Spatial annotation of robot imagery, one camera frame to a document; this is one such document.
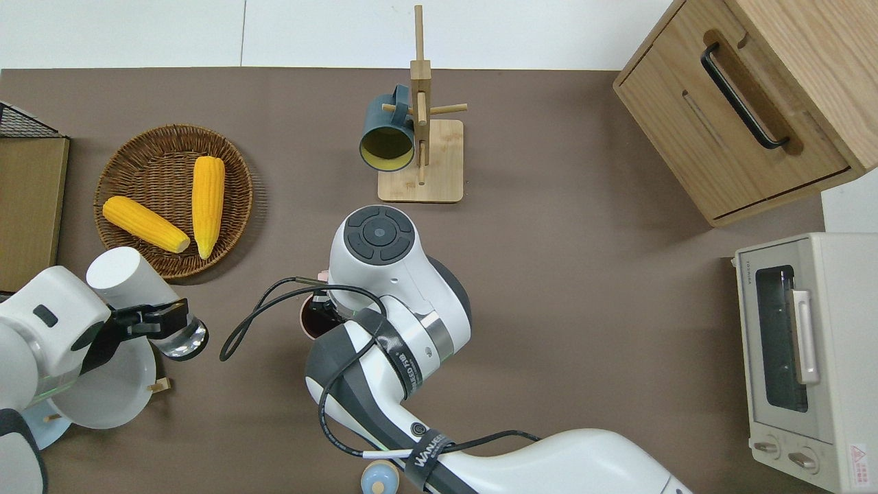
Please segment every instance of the brown table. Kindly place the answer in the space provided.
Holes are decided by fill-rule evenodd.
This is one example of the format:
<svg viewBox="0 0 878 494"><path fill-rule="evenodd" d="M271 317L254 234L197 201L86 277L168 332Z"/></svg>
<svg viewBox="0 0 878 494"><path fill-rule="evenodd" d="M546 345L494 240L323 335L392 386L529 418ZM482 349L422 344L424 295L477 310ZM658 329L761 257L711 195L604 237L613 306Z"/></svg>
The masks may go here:
<svg viewBox="0 0 878 494"><path fill-rule="evenodd" d="M327 266L344 216L377 202L359 109L407 70L5 70L0 98L73 138L58 262L103 251L97 177L120 145L168 123L214 129L256 180L229 258L177 286L211 330L175 387L115 430L76 426L45 452L53 493L358 492L366 465L320 432L299 301L219 349L262 290ZM403 204L425 251L469 292L472 340L407 407L468 440L517 428L619 432L699 493L820 492L752 459L735 249L823 229L818 197L711 229L611 90L615 72L437 70L434 102L465 101L465 193ZM362 445L336 425L339 435ZM474 450L497 454L508 439ZM401 490L414 493L405 484Z"/></svg>

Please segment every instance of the round woven basket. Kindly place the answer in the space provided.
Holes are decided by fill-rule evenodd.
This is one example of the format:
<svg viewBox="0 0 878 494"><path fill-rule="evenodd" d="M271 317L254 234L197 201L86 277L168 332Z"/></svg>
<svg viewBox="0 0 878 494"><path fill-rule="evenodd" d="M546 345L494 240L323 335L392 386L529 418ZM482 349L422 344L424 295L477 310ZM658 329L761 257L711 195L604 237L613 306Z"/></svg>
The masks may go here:
<svg viewBox="0 0 878 494"><path fill-rule="evenodd" d="M226 165L226 187L219 239L211 256L198 256L192 233L192 170L199 156L216 156ZM108 222L106 200L123 195L155 211L192 241L180 254L162 250ZM169 125L134 137L119 148L101 173L95 191L97 233L107 249L137 249L166 280L191 276L219 262L232 250L253 206L253 181L244 158L225 137L202 127Z"/></svg>

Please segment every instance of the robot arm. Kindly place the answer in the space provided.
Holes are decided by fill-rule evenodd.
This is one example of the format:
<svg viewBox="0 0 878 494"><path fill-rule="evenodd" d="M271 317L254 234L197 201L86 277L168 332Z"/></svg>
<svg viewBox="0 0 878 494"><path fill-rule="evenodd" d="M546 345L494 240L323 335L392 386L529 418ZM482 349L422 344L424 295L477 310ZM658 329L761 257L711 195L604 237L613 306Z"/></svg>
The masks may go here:
<svg viewBox="0 0 878 494"><path fill-rule="evenodd" d="M86 280L91 288L53 266L0 303L2 492L46 487L39 450L20 411L70 389L127 339L146 336L173 360L194 357L207 342L207 329L186 300L135 249L105 252Z"/></svg>
<svg viewBox="0 0 878 494"><path fill-rule="evenodd" d="M349 320L315 340L308 390L318 403L325 399L330 417L376 449L391 450L384 457L398 456L394 461L422 490L689 493L646 452L608 431L561 432L494 457L444 453L450 440L401 402L469 340L469 301L453 275L427 258L417 229L398 209L366 207L345 220L329 280L380 294L386 314L361 295L330 292Z"/></svg>

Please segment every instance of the mug rack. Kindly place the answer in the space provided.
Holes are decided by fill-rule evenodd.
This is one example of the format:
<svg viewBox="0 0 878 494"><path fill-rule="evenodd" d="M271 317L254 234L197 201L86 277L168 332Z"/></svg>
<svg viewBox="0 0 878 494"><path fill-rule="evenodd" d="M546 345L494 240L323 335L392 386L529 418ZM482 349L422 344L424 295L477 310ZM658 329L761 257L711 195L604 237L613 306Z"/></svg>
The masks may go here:
<svg viewBox="0 0 878 494"><path fill-rule="evenodd" d="M431 106L430 60L424 59L423 7L414 7L415 60L410 66L414 120L414 163L379 172L378 197L387 202L458 202L464 197L464 123L433 120L432 115L464 112L466 103ZM383 105L387 112L394 105Z"/></svg>

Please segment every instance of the corn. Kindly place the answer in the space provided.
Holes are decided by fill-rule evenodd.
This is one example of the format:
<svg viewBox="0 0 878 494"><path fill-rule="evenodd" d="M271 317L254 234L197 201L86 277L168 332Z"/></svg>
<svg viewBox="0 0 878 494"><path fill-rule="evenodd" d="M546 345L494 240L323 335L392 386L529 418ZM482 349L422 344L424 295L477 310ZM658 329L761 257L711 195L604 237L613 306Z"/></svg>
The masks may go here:
<svg viewBox="0 0 878 494"><path fill-rule="evenodd" d="M198 255L207 259L220 238L222 199L226 186L226 166L221 159L201 156L195 160L192 176L192 231Z"/></svg>
<svg viewBox="0 0 878 494"><path fill-rule="evenodd" d="M108 222L156 247L175 254L189 247L189 237L181 229L135 200L114 195L102 210Z"/></svg>

